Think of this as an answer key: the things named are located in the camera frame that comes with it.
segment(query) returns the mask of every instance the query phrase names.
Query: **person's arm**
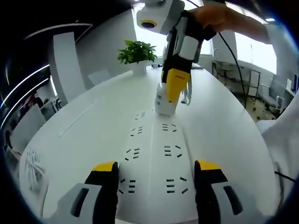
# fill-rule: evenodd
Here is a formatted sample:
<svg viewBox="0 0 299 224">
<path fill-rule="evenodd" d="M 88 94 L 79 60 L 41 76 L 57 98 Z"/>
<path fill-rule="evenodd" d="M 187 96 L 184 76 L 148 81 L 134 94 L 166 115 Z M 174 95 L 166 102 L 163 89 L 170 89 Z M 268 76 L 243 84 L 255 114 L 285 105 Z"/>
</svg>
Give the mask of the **person's arm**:
<svg viewBox="0 0 299 224">
<path fill-rule="evenodd" d="M 212 25 L 215 32 L 232 30 L 254 40 L 270 43 L 267 29 L 260 22 L 242 15 L 224 4 L 209 4 L 191 10 L 196 20 L 203 26 Z"/>
</svg>

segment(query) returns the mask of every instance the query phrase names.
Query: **office chair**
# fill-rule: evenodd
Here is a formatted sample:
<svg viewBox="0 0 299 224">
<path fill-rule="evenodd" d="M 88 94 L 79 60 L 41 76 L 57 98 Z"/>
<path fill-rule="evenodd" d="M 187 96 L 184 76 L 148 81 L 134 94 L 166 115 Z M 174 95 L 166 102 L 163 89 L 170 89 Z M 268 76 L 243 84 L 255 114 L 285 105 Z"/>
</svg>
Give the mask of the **office chair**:
<svg viewBox="0 0 299 224">
<path fill-rule="evenodd" d="M 267 110 L 269 110 L 269 107 L 271 106 L 276 110 L 279 110 L 279 113 L 282 112 L 285 88 L 285 78 L 278 75 L 274 75 L 270 86 L 262 84 L 260 97 L 265 102 Z"/>
</svg>

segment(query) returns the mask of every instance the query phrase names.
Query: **white pot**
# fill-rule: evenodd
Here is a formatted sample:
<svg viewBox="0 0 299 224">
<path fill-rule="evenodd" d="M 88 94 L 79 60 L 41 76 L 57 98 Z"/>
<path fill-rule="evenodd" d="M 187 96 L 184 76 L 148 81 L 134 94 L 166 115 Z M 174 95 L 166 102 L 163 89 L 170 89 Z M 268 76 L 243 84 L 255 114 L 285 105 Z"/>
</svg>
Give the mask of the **white pot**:
<svg viewBox="0 0 299 224">
<path fill-rule="evenodd" d="M 146 74 L 146 61 L 130 64 L 131 70 L 135 76 L 145 75 Z"/>
</svg>

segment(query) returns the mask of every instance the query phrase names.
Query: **black cable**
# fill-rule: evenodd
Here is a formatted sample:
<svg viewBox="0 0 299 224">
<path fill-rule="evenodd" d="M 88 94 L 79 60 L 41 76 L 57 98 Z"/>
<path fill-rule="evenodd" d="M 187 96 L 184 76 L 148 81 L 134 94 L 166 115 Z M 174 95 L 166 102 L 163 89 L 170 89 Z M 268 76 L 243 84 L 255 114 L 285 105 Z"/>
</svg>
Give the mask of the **black cable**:
<svg viewBox="0 0 299 224">
<path fill-rule="evenodd" d="M 294 183 L 298 183 L 298 181 L 296 181 L 296 180 L 290 178 L 289 176 L 283 175 L 283 174 L 280 173 L 280 172 L 274 171 L 274 173 L 277 174 L 278 176 L 281 176 L 281 177 L 283 177 L 283 178 L 285 178 L 285 179 L 288 179 L 289 181 L 292 181 L 292 182 L 294 182 Z"/>
<path fill-rule="evenodd" d="M 219 33 L 221 39 L 223 40 L 223 42 L 226 44 L 226 46 L 228 47 L 230 53 L 232 54 L 234 60 L 235 60 L 235 64 L 237 65 L 237 68 L 239 70 L 239 74 L 240 74 L 240 79 L 241 79 L 241 85 L 242 85 L 242 89 L 243 89 L 243 94 L 244 94 L 244 108 L 246 108 L 246 94 L 245 94 L 245 89 L 244 89 L 244 82 L 243 82 L 243 77 L 242 77 L 242 73 L 241 73 L 241 70 L 240 70 L 240 67 L 239 67 L 239 64 L 238 64 L 238 60 L 236 59 L 232 49 L 230 48 L 229 44 L 226 42 L 226 40 L 224 39 L 224 37 L 222 36 L 221 33 Z"/>
</svg>

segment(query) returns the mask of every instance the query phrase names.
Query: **potted plant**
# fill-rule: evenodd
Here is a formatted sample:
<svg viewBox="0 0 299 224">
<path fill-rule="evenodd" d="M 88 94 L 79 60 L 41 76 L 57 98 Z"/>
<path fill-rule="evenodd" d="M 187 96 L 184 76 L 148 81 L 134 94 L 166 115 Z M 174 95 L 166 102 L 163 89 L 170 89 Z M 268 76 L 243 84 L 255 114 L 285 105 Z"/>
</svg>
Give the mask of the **potted plant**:
<svg viewBox="0 0 299 224">
<path fill-rule="evenodd" d="M 142 41 L 125 41 L 127 47 L 120 49 L 117 59 L 124 64 L 130 64 L 133 74 L 140 75 L 146 73 L 146 62 L 154 62 L 157 56 L 154 54 L 155 46 Z"/>
</svg>

